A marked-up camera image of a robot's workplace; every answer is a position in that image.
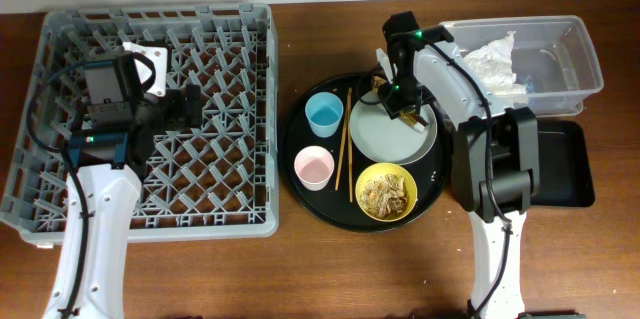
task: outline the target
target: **plastic bin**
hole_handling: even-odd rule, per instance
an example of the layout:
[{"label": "plastic bin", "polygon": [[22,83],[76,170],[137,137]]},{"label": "plastic bin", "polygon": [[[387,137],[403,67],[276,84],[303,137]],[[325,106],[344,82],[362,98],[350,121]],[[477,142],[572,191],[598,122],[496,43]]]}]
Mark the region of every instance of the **plastic bin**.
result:
[{"label": "plastic bin", "polygon": [[504,95],[515,107],[528,105],[537,116],[576,115],[582,101],[604,82],[591,38],[576,16],[520,17],[443,22],[461,54],[515,31],[511,59],[516,83],[527,94]]},{"label": "plastic bin", "polygon": [[[199,129],[155,137],[130,242],[260,237],[278,228],[278,48],[262,4],[65,10],[49,13],[27,97],[62,67],[122,42],[162,40],[171,48],[167,85],[202,87]],[[76,104],[88,94],[81,73],[39,98],[38,136],[68,138]],[[85,127],[90,126],[85,118]],[[61,158],[36,147],[24,121],[0,203],[0,221],[32,244],[62,242],[67,213]]]}]

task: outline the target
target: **plastic cup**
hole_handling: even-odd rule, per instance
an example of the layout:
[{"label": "plastic cup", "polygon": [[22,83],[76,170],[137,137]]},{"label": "plastic cup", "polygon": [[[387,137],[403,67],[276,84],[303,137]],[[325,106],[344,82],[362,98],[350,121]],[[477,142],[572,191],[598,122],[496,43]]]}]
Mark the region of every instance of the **plastic cup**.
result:
[{"label": "plastic cup", "polygon": [[304,185],[311,191],[324,188],[333,174],[335,163],[329,151],[319,146],[302,149],[293,161],[293,169]]},{"label": "plastic cup", "polygon": [[342,100],[331,93],[318,93],[304,107],[313,134],[320,138],[332,136],[344,114]]}]

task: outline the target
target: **crumpled paper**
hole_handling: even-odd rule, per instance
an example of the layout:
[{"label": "crumpled paper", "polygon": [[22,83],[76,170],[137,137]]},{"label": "crumpled paper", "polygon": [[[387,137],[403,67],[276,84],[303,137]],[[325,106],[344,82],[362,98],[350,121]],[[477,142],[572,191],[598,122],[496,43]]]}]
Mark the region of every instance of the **crumpled paper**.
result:
[{"label": "crumpled paper", "polygon": [[527,94],[522,84],[516,84],[511,71],[511,52],[515,31],[508,31],[503,39],[494,40],[464,57],[464,61],[495,95]]}]

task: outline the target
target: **plastic dish rack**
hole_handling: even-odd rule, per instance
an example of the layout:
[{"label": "plastic dish rack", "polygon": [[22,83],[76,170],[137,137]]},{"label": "plastic dish rack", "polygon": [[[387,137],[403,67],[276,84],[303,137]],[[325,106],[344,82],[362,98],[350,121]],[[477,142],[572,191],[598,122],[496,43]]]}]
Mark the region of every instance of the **plastic dish rack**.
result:
[{"label": "plastic dish rack", "polygon": [[[202,87],[200,129],[155,137],[130,242],[261,237],[278,228],[277,36],[267,5],[67,10],[46,16],[27,97],[53,72],[122,42],[162,40],[171,48],[167,85]],[[61,145],[76,104],[88,96],[82,73],[40,97],[39,136]],[[84,127],[90,127],[86,118]],[[38,246],[62,242],[66,171],[20,126],[0,220]]]}]

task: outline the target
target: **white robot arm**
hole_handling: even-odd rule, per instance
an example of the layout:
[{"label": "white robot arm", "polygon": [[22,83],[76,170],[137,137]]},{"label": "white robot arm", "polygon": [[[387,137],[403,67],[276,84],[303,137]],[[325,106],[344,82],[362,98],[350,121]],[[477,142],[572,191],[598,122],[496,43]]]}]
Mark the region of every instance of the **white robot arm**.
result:
[{"label": "white robot arm", "polygon": [[[127,165],[113,170],[111,164],[78,170],[91,215],[82,282],[75,300],[77,318],[124,318],[122,280],[129,225],[142,183]],[[59,318],[73,290],[79,259],[82,219],[80,198],[70,177],[67,224],[58,274],[44,318]]]},{"label": "white robot arm", "polygon": [[[494,96],[462,60],[446,29],[420,30],[407,12],[392,16],[383,31],[389,57],[380,51],[377,56],[395,86],[387,97],[391,100],[383,103],[389,116],[411,110],[415,92],[424,91],[420,89],[424,86],[455,127],[452,184],[456,200],[469,212],[474,239],[476,278],[470,315],[517,318],[524,312],[520,239],[530,197],[539,185],[535,116],[528,108],[514,110]],[[488,137],[490,145],[487,128],[493,134],[493,139]],[[485,165],[487,156],[492,164]],[[487,189],[487,181],[492,189]]]},{"label": "white robot arm", "polygon": [[[123,318],[122,283],[129,226],[142,191],[154,135],[200,127],[201,88],[165,88],[168,48],[124,43],[130,53],[68,67],[83,67],[90,103],[79,108],[63,148],[47,146],[27,128],[39,147],[60,153],[69,173],[67,222],[58,273],[44,318]],[[91,129],[82,129],[85,111]]]}]

